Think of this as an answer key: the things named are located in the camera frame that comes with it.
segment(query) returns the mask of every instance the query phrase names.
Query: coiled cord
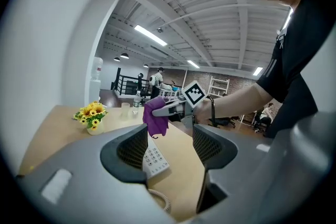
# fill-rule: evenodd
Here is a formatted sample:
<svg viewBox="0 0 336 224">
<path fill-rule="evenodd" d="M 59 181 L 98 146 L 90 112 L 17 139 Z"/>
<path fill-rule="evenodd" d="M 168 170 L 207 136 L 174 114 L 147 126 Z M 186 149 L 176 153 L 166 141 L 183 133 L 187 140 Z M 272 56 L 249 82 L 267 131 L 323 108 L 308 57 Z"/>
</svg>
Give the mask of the coiled cord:
<svg viewBox="0 0 336 224">
<path fill-rule="evenodd" d="M 163 210 L 164 210 L 165 212 L 167 212 L 167 213 L 170 213 L 170 201 L 169 201 L 169 199 L 167 198 L 167 196 L 165 196 L 163 193 L 161 193 L 161 192 L 159 192 L 159 191 L 157 191 L 157 190 L 150 189 L 150 188 L 148 189 L 148 192 L 149 192 L 150 194 L 156 195 L 156 196 L 160 197 L 161 199 L 163 199 L 164 202 L 165 202 L 165 207 L 163 208 Z"/>
</svg>

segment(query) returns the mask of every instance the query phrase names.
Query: black t-shirt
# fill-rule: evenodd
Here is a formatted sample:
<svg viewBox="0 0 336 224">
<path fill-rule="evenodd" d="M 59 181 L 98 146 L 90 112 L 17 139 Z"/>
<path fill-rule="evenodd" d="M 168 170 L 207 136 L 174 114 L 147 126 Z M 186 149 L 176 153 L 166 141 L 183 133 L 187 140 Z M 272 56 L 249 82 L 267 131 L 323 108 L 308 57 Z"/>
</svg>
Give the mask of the black t-shirt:
<svg viewBox="0 0 336 224">
<path fill-rule="evenodd" d="M 277 41 L 272 60 L 257 83 L 282 103 L 268 137 L 291 128 L 317 112 L 317 106 L 300 72 L 323 45 L 335 23 L 334 0 L 301 0 L 291 15 L 287 33 Z"/>
</svg>

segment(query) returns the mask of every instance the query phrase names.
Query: flower pot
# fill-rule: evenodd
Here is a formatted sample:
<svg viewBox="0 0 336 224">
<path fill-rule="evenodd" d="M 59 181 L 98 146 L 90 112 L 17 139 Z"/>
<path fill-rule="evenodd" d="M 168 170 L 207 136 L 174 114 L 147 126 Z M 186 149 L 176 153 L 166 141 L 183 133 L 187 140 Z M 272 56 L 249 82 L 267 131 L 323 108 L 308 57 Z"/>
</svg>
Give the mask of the flower pot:
<svg viewBox="0 0 336 224">
<path fill-rule="evenodd" d="M 97 125 L 96 129 L 88 128 L 88 133 L 91 135 L 97 135 L 97 134 L 102 134 L 104 132 L 104 122 L 103 119 L 101 119 L 100 123 Z"/>
</svg>

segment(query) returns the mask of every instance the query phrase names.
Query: purple cloth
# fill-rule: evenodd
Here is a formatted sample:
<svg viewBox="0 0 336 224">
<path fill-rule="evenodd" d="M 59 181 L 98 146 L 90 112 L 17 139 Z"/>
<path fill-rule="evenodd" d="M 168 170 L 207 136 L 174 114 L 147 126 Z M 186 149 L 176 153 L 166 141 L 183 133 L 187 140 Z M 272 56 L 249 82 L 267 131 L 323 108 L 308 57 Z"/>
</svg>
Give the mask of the purple cloth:
<svg viewBox="0 0 336 224">
<path fill-rule="evenodd" d="M 153 110 L 160 109 L 165 105 L 166 103 L 162 96 L 155 97 L 152 100 L 146 102 L 144 105 L 142 121 L 143 123 L 147 124 L 148 132 L 151 137 L 153 137 L 154 134 L 162 134 L 163 136 L 166 135 L 168 129 L 168 116 L 154 117 L 152 115 Z"/>
</svg>

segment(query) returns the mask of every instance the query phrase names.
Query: brick wall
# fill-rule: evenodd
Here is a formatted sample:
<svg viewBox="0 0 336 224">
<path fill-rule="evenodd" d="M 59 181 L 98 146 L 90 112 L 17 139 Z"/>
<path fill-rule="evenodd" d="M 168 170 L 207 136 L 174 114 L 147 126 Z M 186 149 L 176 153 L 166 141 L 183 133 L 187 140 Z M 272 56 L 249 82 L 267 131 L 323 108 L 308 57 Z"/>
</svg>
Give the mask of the brick wall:
<svg viewBox="0 0 336 224">
<path fill-rule="evenodd" d="M 157 69 L 150 68 L 148 72 L 148 78 L 152 75 L 157 73 Z M 163 73 L 163 82 L 166 83 L 171 83 L 171 80 L 174 80 L 178 85 L 182 85 L 183 79 L 184 79 L 184 74 L 185 70 L 179 70 L 179 69 L 165 69 L 165 72 Z M 211 76 L 214 77 L 214 79 L 221 79 L 221 80 L 226 80 L 229 79 L 229 88 L 228 88 L 228 94 L 232 94 L 239 89 L 242 89 L 244 87 L 250 86 L 253 83 L 256 82 L 256 80 L 252 79 L 246 79 L 246 78 L 240 78 L 240 77 L 234 77 L 234 76 L 229 76 L 229 75 L 224 75 L 224 74 L 216 74 L 216 73 L 209 73 L 209 72 L 199 72 L 199 71 L 188 71 L 187 76 L 185 78 L 185 83 L 184 85 L 187 86 L 189 83 L 191 83 L 194 80 L 197 80 L 199 84 L 202 86 L 202 88 L 208 92 L 210 81 L 211 81 Z M 223 83 L 215 83 L 214 86 L 221 87 L 223 88 Z M 213 90 L 213 93 L 219 95 L 223 94 L 223 91 L 221 90 Z M 278 113 L 278 110 L 281 107 L 281 103 L 273 99 L 271 101 L 274 106 L 271 110 L 272 115 L 275 117 L 276 114 Z M 254 113 L 251 113 L 249 115 L 245 115 L 244 120 L 246 121 L 252 121 L 254 116 Z"/>
</svg>

